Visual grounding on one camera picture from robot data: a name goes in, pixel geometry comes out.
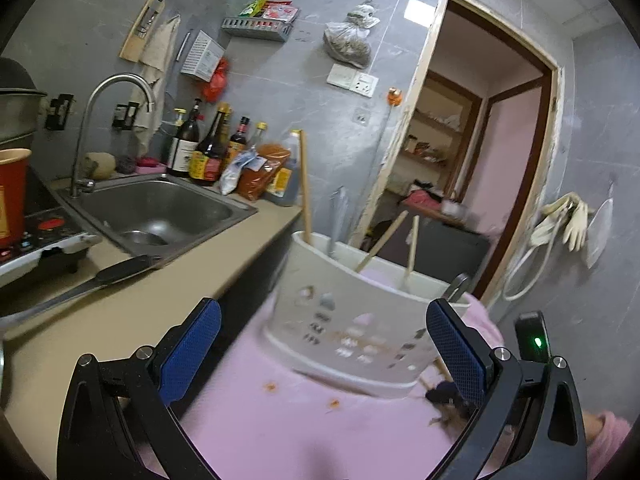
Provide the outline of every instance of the faucet handle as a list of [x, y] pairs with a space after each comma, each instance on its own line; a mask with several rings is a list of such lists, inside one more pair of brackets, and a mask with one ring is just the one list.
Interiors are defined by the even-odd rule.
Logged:
[[91, 178], [77, 178], [76, 186], [78, 186], [83, 193], [91, 193], [95, 189], [95, 180]]

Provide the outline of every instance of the brown spice bag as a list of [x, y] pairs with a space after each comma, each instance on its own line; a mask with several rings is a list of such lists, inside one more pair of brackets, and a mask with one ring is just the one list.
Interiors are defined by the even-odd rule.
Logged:
[[291, 152], [279, 144], [263, 144], [258, 147], [258, 156], [265, 158], [264, 164], [257, 171], [247, 167], [242, 169], [236, 191], [240, 196], [252, 202], [260, 198], [267, 186], [287, 161]]

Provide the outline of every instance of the faucet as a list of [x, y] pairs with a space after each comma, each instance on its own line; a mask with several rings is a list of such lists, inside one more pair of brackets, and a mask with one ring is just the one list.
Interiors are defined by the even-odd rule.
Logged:
[[111, 86], [112, 84], [119, 83], [121, 81], [129, 81], [134, 85], [138, 85], [146, 96], [146, 111], [151, 113], [151, 111], [153, 110], [154, 96], [151, 86], [149, 86], [149, 83], [147, 83], [138, 74], [114, 74], [109, 76], [95, 88], [95, 90], [89, 96], [89, 100], [86, 102], [86, 107], [84, 108], [84, 114], [82, 115], [82, 121], [80, 123], [80, 130], [78, 131], [76, 156], [74, 157], [74, 165], [71, 172], [71, 185], [69, 186], [69, 195], [71, 196], [71, 198], [78, 198], [80, 190], [91, 192], [94, 189], [95, 182], [93, 180], [80, 178], [80, 157], [81, 154], [84, 153], [84, 131], [89, 126], [91, 114], [94, 110], [94, 103], [98, 98], [98, 95], [100, 95], [102, 91], [107, 88], [107, 86]]

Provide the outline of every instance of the red paper cup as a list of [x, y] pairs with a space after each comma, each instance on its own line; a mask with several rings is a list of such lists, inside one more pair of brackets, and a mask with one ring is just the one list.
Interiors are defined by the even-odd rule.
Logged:
[[24, 231], [24, 186], [31, 150], [0, 150], [0, 249], [16, 243]]

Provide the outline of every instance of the person's hand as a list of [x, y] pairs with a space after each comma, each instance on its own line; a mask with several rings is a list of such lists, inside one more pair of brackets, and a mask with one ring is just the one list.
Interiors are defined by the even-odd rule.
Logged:
[[587, 439], [587, 446], [590, 446], [593, 444], [593, 441], [596, 440], [602, 428], [604, 428], [604, 420], [589, 412], [582, 412], [582, 421], [584, 423], [584, 434]]

